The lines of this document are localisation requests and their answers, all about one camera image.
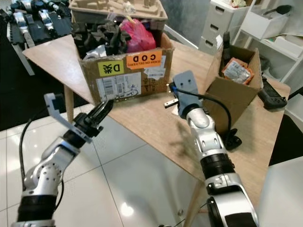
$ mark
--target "table leg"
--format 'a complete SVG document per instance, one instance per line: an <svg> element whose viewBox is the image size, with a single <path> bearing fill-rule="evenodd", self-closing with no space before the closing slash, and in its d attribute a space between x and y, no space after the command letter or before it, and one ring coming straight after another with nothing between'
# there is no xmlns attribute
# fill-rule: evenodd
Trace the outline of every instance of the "table leg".
<svg viewBox="0 0 303 227"><path fill-rule="evenodd" d="M67 120L69 123L71 123L74 118L74 93L66 85L64 85L64 97L65 97Z"/></svg>
<svg viewBox="0 0 303 227"><path fill-rule="evenodd" d="M27 73L30 76L34 76L35 73L34 73L32 67L30 66L27 58L23 55L22 49L19 47L19 45L13 45L12 44L12 47L14 48L14 50L15 50L16 54L18 55L18 57L20 58L20 61L22 62L24 68L27 70Z"/></svg>
<svg viewBox="0 0 303 227"><path fill-rule="evenodd" d="M189 207L187 209L187 214L185 217L185 223L183 227L190 227L196 214L200 210L203 200L206 198L205 184L203 181L197 180L194 193L191 197Z"/></svg>

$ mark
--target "black remote control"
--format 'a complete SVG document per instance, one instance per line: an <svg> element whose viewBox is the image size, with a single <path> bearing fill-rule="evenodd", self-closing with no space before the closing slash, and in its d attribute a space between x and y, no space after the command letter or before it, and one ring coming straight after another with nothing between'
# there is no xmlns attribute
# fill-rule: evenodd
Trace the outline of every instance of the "black remote control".
<svg viewBox="0 0 303 227"><path fill-rule="evenodd" d="M281 97L279 93L268 83L266 78L262 78L263 89L258 92L258 96L264 102L264 108L268 110L282 108L286 106L287 100Z"/></svg>

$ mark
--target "yellow d sticker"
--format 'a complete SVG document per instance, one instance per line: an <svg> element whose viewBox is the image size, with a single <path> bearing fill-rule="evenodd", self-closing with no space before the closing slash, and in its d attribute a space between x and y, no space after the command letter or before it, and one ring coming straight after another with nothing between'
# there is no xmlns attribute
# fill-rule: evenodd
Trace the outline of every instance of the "yellow d sticker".
<svg viewBox="0 0 303 227"><path fill-rule="evenodd" d="M123 60L98 62L101 77L107 77L124 73Z"/></svg>

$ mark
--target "orange cod sticker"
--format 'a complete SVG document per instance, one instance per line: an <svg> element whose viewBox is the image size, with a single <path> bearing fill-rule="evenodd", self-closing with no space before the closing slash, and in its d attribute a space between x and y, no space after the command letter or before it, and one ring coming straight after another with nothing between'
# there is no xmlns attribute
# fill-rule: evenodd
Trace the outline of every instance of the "orange cod sticker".
<svg viewBox="0 0 303 227"><path fill-rule="evenodd" d="M132 70L161 65L162 50L142 52L126 56L126 66Z"/></svg>

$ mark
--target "barcode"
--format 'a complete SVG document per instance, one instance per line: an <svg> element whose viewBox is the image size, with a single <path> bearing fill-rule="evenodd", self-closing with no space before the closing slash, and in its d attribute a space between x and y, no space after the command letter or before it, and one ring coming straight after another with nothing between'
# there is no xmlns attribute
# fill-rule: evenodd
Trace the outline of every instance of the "barcode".
<svg viewBox="0 0 303 227"><path fill-rule="evenodd" d="M162 77L163 74L159 73L159 74L149 74L148 77Z"/></svg>
<svg viewBox="0 0 303 227"><path fill-rule="evenodd" d="M113 89L113 83L111 79L103 79L105 94L107 95L113 95L114 89Z"/></svg>
<svg viewBox="0 0 303 227"><path fill-rule="evenodd" d="M118 84L118 93L122 93L122 84Z"/></svg>

